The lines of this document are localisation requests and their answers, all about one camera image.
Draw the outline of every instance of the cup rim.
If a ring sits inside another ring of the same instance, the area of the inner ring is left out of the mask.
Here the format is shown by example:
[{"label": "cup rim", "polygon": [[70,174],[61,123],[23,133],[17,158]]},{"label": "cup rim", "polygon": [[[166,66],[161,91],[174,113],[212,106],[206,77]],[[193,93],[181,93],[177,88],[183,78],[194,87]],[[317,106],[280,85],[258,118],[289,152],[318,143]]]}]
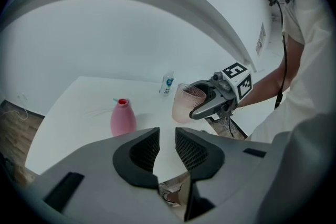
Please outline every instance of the cup rim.
[{"label": "cup rim", "polygon": [[199,97],[199,96],[192,95],[192,94],[190,94],[190,93],[188,93],[188,92],[186,92],[185,90],[182,89],[186,94],[188,94],[188,95],[190,95],[190,96],[192,96],[194,98],[198,98],[198,99],[206,98],[206,93],[204,91],[200,90],[199,88],[197,88],[195,86],[191,86],[190,84],[187,84],[187,83],[180,83],[177,86],[177,89],[179,88],[180,85],[184,85],[184,86],[189,86],[189,87],[195,88],[197,91],[202,92],[204,94],[204,97]]}]

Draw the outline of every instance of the plastic bottle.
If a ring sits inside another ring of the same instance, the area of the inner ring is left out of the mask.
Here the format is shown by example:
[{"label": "plastic bottle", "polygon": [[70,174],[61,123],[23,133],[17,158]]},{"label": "plastic bottle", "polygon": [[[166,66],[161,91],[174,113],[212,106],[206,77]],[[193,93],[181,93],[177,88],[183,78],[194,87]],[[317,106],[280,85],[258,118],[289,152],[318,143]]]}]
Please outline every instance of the plastic bottle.
[{"label": "plastic bottle", "polygon": [[163,76],[161,89],[159,90],[159,93],[162,96],[168,96],[170,92],[170,86],[172,85],[174,80],[174,71],[168,71],[167,74]]}]

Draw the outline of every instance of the white table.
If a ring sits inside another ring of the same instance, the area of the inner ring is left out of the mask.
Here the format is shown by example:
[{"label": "white table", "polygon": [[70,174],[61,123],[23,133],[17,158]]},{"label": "white table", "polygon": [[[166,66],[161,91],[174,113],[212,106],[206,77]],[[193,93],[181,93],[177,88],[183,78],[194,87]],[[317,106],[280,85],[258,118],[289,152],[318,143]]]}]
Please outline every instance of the white table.
[{"label": "white table", "polygon": [[189,127],[216,134],[206,120],[179,124],[171,117],[176,86],[168,97],[159,83],[79,77],[52,106],[40,125],[26,159],[26,168],[40,175],[78,148],[111,138],[110,118],[116,102],[127,98],[137,129],[160,127],[160,152],[153,174],[159,182],[186,171],[175,150],[175,128]]}]

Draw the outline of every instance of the person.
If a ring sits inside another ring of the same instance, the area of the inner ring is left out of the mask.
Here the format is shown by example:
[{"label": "person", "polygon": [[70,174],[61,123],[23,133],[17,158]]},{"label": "person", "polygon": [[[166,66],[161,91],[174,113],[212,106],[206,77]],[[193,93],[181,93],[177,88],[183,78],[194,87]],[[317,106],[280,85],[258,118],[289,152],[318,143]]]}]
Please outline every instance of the person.
[{"label": "person", "polygon": [[[282,34],[287,47],[287,75],[283,91],[289,88],[286,99],[253,131],[249,140],[271,143],[276,134],[291,131],[298,123],[331,109],[331,84],[333,67],[333,22],[329,18],[328,6],[324,0],[292,0],[284,9]],[[317,72],[323,62],[329,73],[320,82]],[[281,87],[285,62],[254,85],[239,107],[255,104],[275,97]]]}]

